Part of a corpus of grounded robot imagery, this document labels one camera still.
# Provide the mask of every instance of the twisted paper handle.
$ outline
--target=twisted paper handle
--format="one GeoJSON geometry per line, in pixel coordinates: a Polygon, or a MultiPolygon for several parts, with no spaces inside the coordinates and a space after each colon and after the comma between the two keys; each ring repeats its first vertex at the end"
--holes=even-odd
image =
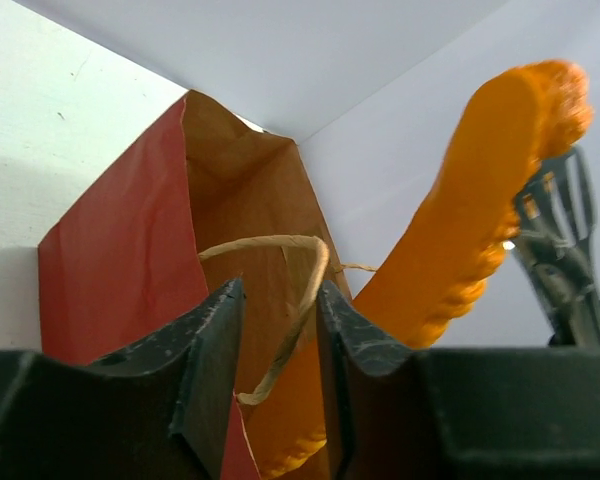
{"type": "MultiPolygon", "coordinates": [[[[320,284],[324,278],[327,266],[329,265],[329,247],[327,247],[327,244],[318,237],[309,237],[305,235],[268,235],[262,237],[241,238],[239,240],[234,240],[232,242],[227,242],[208,248],[204,252],[201,252],[198,257],[200,258],[200,261],[204,261],[208,258],[215,257],[223,253],[234,252],[236,250],[243,250],[253,247],[309,248],[315,250],[316,261],[314,263],[311,276],[309,277],[307,288],[305,289],[302,299],[300,300],[300,304],[294,309],[293,313],[296,318],[291,324],[291,327],[289,328],[289,331],[285,335],[284,339],[278,346],[267,373],[264,375],[252,393],[238,394],[238,401],[244,405],[258,405],[266,400],[271,393],[276,380],[289,362],[289,359],[291,358],[291,355],[298,344],[302,330],[309,320],[309,316],[307,314],[316,301],[318,288],[320,288],[320,284]]],[[[368,272],[375,272],[377,270],[376,268],[369,267],[367,265],[344,263],[337,271],[340,272],[345,268],[357,268],[368,272]]]]}

